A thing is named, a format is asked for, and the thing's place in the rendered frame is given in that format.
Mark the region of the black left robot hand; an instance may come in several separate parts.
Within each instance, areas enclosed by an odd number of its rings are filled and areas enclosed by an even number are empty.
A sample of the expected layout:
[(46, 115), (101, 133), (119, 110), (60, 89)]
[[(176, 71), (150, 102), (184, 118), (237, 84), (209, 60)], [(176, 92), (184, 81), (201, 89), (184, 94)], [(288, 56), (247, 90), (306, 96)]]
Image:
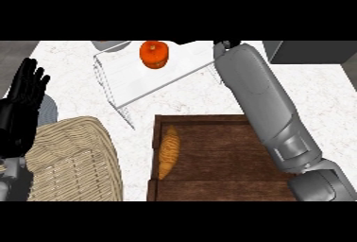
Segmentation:
[(0, 158), (26, 155), (33, 147), (39, 109), (51, 76), (36, 59), (26, 58), (14, 76), (8, 97), (0, 99)]

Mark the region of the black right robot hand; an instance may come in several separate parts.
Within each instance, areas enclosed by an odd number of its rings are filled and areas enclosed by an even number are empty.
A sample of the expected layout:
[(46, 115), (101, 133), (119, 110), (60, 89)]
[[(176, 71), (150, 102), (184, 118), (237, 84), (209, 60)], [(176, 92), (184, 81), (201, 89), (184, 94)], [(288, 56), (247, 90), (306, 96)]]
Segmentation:
[(238, 46), (243, 42), (241, 41), (215, 41), (215, 43), (222, 43), (226, 49), (234, 48)]

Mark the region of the yellow-orange squash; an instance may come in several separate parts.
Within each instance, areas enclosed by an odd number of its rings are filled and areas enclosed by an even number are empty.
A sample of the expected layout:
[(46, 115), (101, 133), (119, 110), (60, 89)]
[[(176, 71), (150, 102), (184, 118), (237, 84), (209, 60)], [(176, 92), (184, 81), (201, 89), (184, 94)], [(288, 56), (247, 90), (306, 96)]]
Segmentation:
[(181, 137), (175, 126), (170, 126), (160, 147), (160, 179), (163, 180), (176, 166), (181, 153)]

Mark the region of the brown wooden tray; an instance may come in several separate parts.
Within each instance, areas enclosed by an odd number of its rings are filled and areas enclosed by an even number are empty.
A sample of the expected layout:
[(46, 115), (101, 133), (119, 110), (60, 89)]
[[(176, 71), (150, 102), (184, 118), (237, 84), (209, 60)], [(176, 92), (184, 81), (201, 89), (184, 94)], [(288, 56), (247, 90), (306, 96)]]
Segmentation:
[(166, 178), (151, 176), (150, 201), (294, 200), (293, 175), (278, 170), (244, 115), (157, 115), (154, 148), (169, 128), (179, 131), (179, 161)]

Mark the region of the grey-blue round object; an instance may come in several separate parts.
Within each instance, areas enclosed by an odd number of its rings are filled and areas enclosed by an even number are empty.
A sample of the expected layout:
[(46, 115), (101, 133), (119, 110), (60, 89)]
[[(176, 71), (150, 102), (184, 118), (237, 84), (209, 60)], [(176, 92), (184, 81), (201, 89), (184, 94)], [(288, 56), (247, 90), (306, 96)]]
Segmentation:
[(46, 95), (42, 100), (39, 109), (39, 126), (54, 124), (58, 122), (58, 105), (54, 98)]

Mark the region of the orange pumpkin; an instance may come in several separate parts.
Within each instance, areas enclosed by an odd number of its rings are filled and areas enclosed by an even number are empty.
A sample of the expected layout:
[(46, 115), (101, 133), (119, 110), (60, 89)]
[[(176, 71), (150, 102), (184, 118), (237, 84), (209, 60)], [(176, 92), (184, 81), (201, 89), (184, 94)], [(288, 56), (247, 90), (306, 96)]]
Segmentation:
[(148, 68), (163, 68), (169, 61), (169, 45), (160, 41), (147, 41), (141, 45), (141, 60)]

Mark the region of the dark grey appliance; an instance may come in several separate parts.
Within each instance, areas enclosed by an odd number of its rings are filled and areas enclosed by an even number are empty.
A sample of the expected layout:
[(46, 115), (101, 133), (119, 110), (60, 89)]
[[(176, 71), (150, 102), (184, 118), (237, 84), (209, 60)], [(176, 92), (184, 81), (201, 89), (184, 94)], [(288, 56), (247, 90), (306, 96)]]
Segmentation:
[(357, 53), (357, 41), (263, 41), (272, 64), (343, 64)]

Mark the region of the tan wicker basket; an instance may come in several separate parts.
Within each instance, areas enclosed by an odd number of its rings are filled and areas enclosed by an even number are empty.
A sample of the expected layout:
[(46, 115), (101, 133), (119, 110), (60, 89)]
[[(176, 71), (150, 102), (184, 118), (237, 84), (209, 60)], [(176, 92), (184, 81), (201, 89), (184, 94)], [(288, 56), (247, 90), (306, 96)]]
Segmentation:
[(26, 161), (35, 173), (30, 201), (123, 201), (116, 146), (97, 117), (39, 127)]

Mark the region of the grey round bowl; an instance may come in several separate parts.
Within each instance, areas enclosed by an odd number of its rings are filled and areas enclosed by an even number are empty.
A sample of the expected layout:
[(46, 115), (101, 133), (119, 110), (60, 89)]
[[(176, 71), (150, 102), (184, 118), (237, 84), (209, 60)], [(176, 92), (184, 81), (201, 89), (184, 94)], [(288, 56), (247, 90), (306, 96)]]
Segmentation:
[(92, 44), (100, 51), (116, 52), (128, 47), (130, 41), (94, 41)]

